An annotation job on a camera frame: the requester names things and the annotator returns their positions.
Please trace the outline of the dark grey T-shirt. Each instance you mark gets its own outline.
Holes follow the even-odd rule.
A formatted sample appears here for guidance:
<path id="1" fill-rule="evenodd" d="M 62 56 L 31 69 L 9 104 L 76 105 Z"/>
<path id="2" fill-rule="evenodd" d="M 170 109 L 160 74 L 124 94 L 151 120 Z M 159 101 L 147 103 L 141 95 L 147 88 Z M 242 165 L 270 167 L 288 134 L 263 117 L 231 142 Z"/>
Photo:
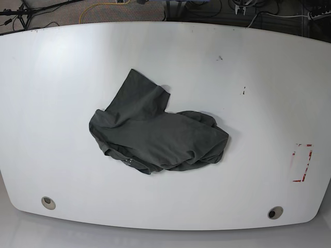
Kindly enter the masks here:
<path id="1" fill-rule="evenodd" d="M 200 112 L 166 112 L 169 98 L 161 86 L 130 70 L 111 104 L 89 122 L 103 154 L 147 175 L 218 163 L 229 139 L 226 131 Z"/>

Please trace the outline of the white power strip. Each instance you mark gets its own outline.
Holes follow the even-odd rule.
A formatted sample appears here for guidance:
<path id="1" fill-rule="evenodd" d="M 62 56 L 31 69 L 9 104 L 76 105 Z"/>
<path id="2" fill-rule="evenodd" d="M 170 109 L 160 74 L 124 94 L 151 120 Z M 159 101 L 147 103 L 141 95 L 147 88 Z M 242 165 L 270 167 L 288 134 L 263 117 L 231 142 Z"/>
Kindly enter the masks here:
<path id="1" fill-rule="evenodd" d="M 328 6 L 325 8 L 312 10 L 308 13 L 308 19 L 313 21 L 326 17 L 330 17 L 330 8 Z"/>

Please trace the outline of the red tape rectangle marking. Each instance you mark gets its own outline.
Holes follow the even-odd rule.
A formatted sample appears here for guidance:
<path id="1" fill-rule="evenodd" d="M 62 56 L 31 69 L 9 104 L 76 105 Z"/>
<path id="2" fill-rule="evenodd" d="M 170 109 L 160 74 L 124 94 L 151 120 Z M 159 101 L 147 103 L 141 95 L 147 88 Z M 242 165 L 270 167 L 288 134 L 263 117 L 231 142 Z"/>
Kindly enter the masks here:
<path id="1" fill-rule="evenodd" d="M 305 181 L 308 167 L 312 156 L 311 144 L 296 144 L 292 153 L 290 167 L 290 181 L 303 182 Z"/>

